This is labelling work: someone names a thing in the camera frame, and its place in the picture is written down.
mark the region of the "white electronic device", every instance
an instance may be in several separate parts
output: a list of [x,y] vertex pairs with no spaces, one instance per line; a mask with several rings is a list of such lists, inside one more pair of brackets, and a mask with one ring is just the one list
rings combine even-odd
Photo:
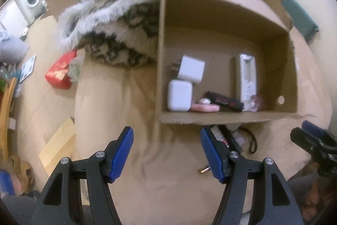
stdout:
[[173,79],[167,91],[167,107],[170,111],[186,112],[191,109],[193,85],[189,81]]
[[178,79],[187,80],[192,83],[200,83],[203,79],[203,71],[205,70],[205,61],[191,58],[184,55],[181,62],[175,62],[179,67],[171,67],[171,69],[179,71]]
[[257,94],[255,57],[240,54],[236,57],[236,92],[237,99],[243,104],[243,111],[247,111],[252,96]]

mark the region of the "fur blanket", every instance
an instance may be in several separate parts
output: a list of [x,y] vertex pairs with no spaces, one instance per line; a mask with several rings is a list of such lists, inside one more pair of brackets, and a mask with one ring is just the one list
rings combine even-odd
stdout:
[[160,0],[82,0],[59,18],[64,51],[82,49],[92,58],[122,66],[157,59]]

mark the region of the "washing machine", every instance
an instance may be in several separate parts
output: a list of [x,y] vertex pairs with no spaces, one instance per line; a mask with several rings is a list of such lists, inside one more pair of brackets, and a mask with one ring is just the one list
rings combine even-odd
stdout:
[[45,12],[45,7],[41,0],[15,0],[15,2],[29,25]]

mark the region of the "beige blanket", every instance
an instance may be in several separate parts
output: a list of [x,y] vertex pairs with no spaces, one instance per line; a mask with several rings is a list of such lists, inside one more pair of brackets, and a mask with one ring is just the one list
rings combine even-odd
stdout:
[[[250,126],[257,152],[245,157],[275,160],[285,178],[295,174],[309,155],[290,141],[290,131],[307,119],[327,128],[330,98],[314,57],[301,34],[291,31],[296,49],[298,115]],[[112,198],[124,225],[211,224],[224,186],[211,172],[199,140],[200,126],[159,125],[155,121],[156,66],[140,69],[109,67],[91,61],[83,65],[75,106],[79,153],[87,158],[117,139],[124,126],[134,129],[134,145],[116,182]],[[248,184],[249,210],[252,182]]]

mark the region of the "hole in cardboard box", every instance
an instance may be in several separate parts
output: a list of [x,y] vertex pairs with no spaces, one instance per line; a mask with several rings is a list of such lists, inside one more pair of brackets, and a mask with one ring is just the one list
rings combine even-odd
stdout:
[[284,104],[284,102],[285,102],[284,96],[279,96],[279,97],[277,98],[277,103],[278,103],[278,104],[282,105],[282,104]]

